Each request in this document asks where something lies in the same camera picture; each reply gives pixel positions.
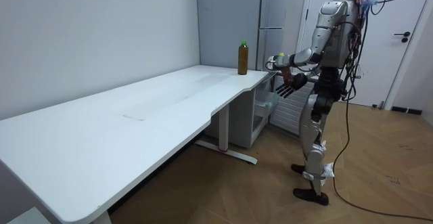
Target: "refrigerator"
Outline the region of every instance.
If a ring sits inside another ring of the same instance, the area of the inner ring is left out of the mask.
[[[281,52],[288,0],[198,0],[202,65],[237,68],[241,40],[249,48],[248,69],[266,70]]]
[[[268,57],[282,51],[287,2],[198,0],[201,65],[237,68],[238,47],[246,40],[248,69],[266,71]],[[268,80],[230,103],[230,143],[250,148],[267,124],[278,103],[270,84]],[[217,137],[218,114],[205,133]]]

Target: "robot leg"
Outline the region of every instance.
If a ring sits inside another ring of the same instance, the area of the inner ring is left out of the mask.
[[[311,182],[311,189],[294,189],[294,195],[303,200],[328,205],[327,195],[321,192],[321,182],[326,179],[326,177],[322,176],[324,172],[323,158],[326,149],[321,142],[326,117],[323,116],[318,121],[312,119],[311,112],[316,100],[317,94],[309,96],[300,118],[300,141],[305,166],[292,166],[292,169],[298,173],[301,173],[303,169],[302,176]]]

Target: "door frame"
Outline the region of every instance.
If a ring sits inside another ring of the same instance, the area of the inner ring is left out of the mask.
[[[302,17],[301,17],[302,19],[299,27],[298,42],[296,44],[296,52],[299,52],[302,49],[302,41],[304,38],[305,23],[307,18],[306,15],[307,15],[307,10],[309,8],[309,5],[310,5],[310,0],[304,0],[304,6],[302,8]],[[398,67],[396,76],[394,78],[394,82],[392,83],[390,91],[386,97],[385,105],[384,105],[385,110],[391,110],[398,89],[400,88],[403,82],[405,73],[411,63],[411,60],[413,59],[413,56],[415,55],[415,50],[419,43],[419,40],[421,39],[421,34],[423,32],[423,29],[428,25],[427,21],[432,11],[433,11],[433,0],[426,0],[423,9],[421,11],[421,14],[419,15],[417,24],[415,25],[415,29],[411,37],[411,40],[407,46],[406,52],[402,58],[402,61],[400,62],[400,66]]]

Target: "desk foot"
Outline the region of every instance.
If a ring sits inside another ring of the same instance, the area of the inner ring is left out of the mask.
[[[257,164],[257,159],[255,159],[251,156],[240,154],[240,153],[234,152],[233,150],[227,150],[226,152],[222,152],[222,151],[220,151],[220,149],[218,149],[218,146],[211,144],[211,143],[208,143],[208,142],[205,142],[205,141],[202,141],[202,140],[197,140],[196,145],[200,145],[200,146],[206,147],[208,149],[218,151],[220,153],[223,153],[223,154],[226,154],[226,155],[229,155],[229,156],[241,159],[241,160],[245,160],[246,162],[251,163],[251,164]]]
[[[108,212],[102,213],[96,220],[92,222],[92,224],[111,224],[110,216]]]

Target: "white door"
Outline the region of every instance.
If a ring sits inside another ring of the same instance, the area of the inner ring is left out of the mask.
[[[308,16],[298,49],[311,44],[319,10],[329,0],[309,0]],[[409,42],[402,42],[402,35],[410,32],[409,41],[415,30],[426,0],[396,0],[385,4],[382,12],[369,15],[367,38],[355,82],[357,96],[354,104],[371,106],[386,101]],[[373,7],[377,12],[382,4]]]

